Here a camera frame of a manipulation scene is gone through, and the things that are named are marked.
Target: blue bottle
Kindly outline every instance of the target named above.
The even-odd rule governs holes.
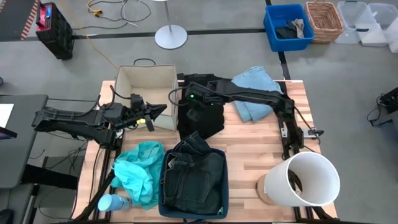
[[[98,209],[103,212],[127,210],[131,207],[131,199],[116,194],[106,194],[98,202]]]

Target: white box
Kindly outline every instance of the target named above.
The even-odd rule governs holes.
[[[178,88],[177,72],[174,65],[120,66],[116,76],[115,90],[122,96],[131,93],[141,95],[144,102],[152,105],[166,104],[167,108],[154,121],[154,126],[175,131],[177,129],[177,106],[168,99],[170,91]],[[176,92],[170,96],[177,102]],[[130,101],[119,97],[115,102],[130,107]]]

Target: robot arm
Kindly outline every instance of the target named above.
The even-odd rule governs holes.
[[[191,119],[200,116],[200,108],[213,104],[225,104],[235,100],[269,105],[276,116],[285,123],[289,145],[303,148],[303,131],[297,126],[294,115],[294,100],[278,91],[255,90],[236,86],[229,80],[208,82],[207,86],[191,82],[186,88],[185,97],[195,111],[190,113]]]
[[[130,126],[136,127],[140,119],[145,120],[149,131],[154,131],[152,120],[167,107],[150,103],[145,105],[142,97],[135,94],[130,96],[130,102],[129,108],[112,102],[94,110],[94,105],[85,113],[45,107],[36,112],[32,127],[42,132],[63,131],[71,134],[73,138],[81,136],[95,140],[100,147],[113,149],[116,146],[117,131]]]

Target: navy fabric basket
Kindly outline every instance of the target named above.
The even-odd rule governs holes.
[[[229,188],[228,188],[228,166],[226,162],[226,156],[225,153],[219,149],[212,149],[212,152],[215,152],[222,157],[225,158],[225,164],[224,164],[224,176],[221,184],[221,189],[222,189],[222,206],[223,206],[223,214],[221,215],[198,215],[194,213],[189,213],[189,212],[184,212],[181,211],[177,208],[172,208],[166,205],[162,205],[162,199],[163,199],[163,184],[159,185],[159,213],[163,215],[164,217],[169,217],[169,218],[185,218],[185,219],[193,219],[193,220],[204,220],[204,219],[222,219],[225,218],[227,213],[228,213],[228,205],[229,205]],[[164,159],[163,159],[163,164],[162,164],[162,170],[160,171],[160,179],[163,179],[164,176],[164,169],[166,166],[166,158],[169,153],[171,153],[172,150],[169,150],[166,152]]]

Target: table leg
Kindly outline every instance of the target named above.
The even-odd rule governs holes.
[[[45,184],[64,189],[76,190],[77,177],[68,174],[54,172],[27,164],[21,180],[22,184]]]

